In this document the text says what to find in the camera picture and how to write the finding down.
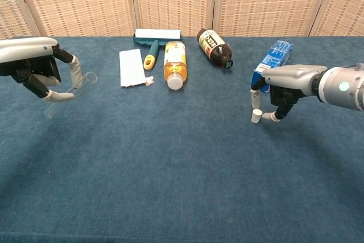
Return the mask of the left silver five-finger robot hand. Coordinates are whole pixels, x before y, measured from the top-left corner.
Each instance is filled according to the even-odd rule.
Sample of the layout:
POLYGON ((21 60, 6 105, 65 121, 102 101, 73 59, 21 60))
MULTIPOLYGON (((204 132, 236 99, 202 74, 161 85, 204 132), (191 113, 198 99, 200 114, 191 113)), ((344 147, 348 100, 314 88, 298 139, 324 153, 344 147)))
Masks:
POLYGON ((43 101, 70 101, 75 98, 73 93, 49 89, 61 82, 56 59, 69 66, 72 86, 80 88, 80 62, 62 49, 56 39, 38 36, 0 40, 0 76, 12 77, 43 101))

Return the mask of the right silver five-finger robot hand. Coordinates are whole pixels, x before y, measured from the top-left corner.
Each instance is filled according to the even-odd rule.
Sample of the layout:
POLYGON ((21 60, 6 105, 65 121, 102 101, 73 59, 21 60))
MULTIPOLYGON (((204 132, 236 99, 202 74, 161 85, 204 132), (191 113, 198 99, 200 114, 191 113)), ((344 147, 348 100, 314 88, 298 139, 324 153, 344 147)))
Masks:
POLYGON ((254 109, 260 108, 260 90, 270 86, 270 101, 277 109, 263 113, 261 118, 279 122, 285 118, 300 98, 315 96, 313 82, 328 68, 322 65, 284 65, 265 69, 251 84, 251 102, 254 109))

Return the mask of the clear glass test tube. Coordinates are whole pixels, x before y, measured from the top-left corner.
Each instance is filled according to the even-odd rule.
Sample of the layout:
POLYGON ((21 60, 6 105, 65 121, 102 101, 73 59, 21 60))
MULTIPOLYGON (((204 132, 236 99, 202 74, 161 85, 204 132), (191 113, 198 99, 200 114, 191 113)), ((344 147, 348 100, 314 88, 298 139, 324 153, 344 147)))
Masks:
POLYGON ((87 72, 77 82, 76 86, 70 87, 67 92, 73 94, 75 97, 69 101, 53 102, 44 111, 45 118, 54 118, 61 112, 70 112, 74 105, 77 105, 82 97, 85 97, 90 89, 94 87, 98 78, 95 73, 87 72))

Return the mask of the blue toothpaste box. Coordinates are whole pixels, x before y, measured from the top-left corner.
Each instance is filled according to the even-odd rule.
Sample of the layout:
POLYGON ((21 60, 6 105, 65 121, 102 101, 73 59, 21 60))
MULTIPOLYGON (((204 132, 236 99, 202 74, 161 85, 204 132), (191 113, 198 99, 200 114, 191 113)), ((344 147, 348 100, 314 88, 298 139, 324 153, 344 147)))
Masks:
POLYGON ((293 50, 293 44, 277 40, 269 49, 266 56, 260 61, 257 67, 253 70, 253 77, 251 80, 251 86, 259 81, 261 73, 270 68, 281 67, 290 62, 291 52, 293 50))

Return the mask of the woven bamboo folding screen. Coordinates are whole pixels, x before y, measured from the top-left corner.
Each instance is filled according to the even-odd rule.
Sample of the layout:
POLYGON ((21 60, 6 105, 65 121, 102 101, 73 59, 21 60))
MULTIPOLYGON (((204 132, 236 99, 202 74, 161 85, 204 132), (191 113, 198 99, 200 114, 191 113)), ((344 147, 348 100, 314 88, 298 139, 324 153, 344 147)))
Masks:
POLYGON ((0 0, 0 39, 129 36, 137 28, 194 36, 364 36, 364 0, 0 0))

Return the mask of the dark brown labelled bottle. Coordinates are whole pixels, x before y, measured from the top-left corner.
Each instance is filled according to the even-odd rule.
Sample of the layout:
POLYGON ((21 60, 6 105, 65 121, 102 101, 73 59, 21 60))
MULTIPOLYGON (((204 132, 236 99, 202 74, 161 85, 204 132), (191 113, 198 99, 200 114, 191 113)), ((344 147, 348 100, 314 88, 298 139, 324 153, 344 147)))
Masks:
POLYGON ((213 65, 225 69, 233 66, 231 49, 215 30, 202 28, 197 41, 213 65))

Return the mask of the white and blue paper card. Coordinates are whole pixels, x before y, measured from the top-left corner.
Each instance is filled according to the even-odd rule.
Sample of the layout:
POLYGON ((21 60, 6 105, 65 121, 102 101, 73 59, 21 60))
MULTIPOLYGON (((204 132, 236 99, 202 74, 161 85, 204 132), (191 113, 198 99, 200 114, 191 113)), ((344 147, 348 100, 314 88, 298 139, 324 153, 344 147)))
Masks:
POLYGON ((146 77, 142 64, 140 49, 119 52, 120 85, 131 87, 140 84, 149 86, 154 83, 154 77, 146 77))

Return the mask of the yellow tea plastic bottle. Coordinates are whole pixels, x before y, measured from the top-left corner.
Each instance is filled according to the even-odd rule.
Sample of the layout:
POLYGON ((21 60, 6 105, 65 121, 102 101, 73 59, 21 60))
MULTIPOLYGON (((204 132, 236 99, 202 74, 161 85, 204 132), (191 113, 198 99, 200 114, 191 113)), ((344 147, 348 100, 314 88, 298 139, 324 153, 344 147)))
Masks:
POLYGON ((171 41, 164 51, 164 79, 172 90, 179 90, 187 79, 187 58, 185 45, 181 41, 171 41))

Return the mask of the teal lint roller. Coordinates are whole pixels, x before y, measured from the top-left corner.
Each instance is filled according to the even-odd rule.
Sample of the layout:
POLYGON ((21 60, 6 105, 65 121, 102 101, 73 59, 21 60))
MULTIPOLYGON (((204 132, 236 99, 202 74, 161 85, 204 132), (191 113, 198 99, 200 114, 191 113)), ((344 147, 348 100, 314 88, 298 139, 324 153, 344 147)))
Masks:
POLYGON ((165 46, 168 42, 182 41, 181 30, 165 30, 137 28, 133 35, 133 42, 150 46, 149 52, 144 58, 143 67, 145 70, 152 70, 159 55, 159 47, 165 46))

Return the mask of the blue table cloth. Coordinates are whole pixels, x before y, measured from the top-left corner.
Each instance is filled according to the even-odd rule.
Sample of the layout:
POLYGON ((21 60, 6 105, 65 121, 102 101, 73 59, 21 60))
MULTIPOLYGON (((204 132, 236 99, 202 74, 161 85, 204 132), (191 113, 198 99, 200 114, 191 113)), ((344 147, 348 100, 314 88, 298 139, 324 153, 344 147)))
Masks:
POLYGON ((130 37, 62 37, 97 82, 48 104, 0 76, 0 243, 364 243, 364 113, 303 98, 251 119, 274 38, 228 37, 233 67, 185 37, 188 78, 121 88, 130 37))

